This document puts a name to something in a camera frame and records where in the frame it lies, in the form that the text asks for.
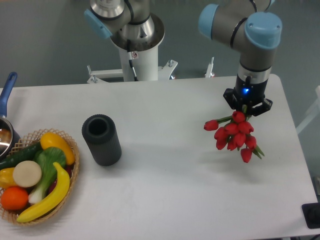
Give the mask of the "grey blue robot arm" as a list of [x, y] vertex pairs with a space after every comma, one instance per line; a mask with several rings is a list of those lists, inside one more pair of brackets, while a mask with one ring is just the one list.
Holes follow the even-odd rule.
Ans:
[[[240, 53], [235, 86], [223, 97], [231, 109], [249, 116], [259, 116], [273, 104], [265, 89], [283, 26], [277, 15], [268, 12], [271, 5], [270, 0], [209, 4], [198, 18], [202, 35]], [[92, 0], [84, 18], [96, 35], [118, 48], [126, 82], [170, 78], [175, 66], [158, 65], [164, 24], [151, 12], [148, 0]]]

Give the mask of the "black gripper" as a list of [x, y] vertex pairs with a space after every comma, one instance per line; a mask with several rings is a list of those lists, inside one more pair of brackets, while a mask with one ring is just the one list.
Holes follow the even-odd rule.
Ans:
[[236, 77], [234, 89], [227, 88], [223, 97], [232, 110], [241, 111], [243, 105], [247, 106], [247, 111], [251, 111], [251, 116], [257, 117], [268, 112], [273, 105], [273, 101], [265, 98], [265, 90], [268, 79], [261, 83], [252, 83], [252, 78], [242, 80]]

